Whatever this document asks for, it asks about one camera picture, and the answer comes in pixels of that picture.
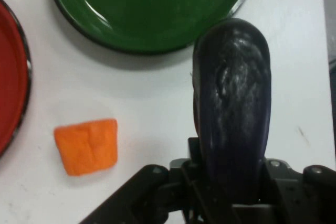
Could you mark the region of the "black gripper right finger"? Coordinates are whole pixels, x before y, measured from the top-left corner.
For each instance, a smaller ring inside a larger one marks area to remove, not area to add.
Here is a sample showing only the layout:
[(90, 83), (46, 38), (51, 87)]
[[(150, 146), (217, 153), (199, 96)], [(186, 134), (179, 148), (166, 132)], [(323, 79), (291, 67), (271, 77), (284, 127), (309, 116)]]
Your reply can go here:
[(335, 223), (335, 171), (310, 165), (299, 173), (266, 159), (260, 187), (261, 223)]

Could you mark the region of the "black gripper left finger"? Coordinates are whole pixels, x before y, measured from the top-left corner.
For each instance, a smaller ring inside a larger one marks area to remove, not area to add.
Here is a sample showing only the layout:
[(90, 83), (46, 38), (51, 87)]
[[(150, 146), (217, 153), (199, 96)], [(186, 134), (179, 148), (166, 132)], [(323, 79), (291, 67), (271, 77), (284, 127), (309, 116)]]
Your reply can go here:
[(196, 182), (202, 174), (199, 139), (188, 139), (189, 158), (175, 159), (170, 167), (146, 165), (82, 223), (166, 223), (181, 211), (185, 223), (206, 223)]

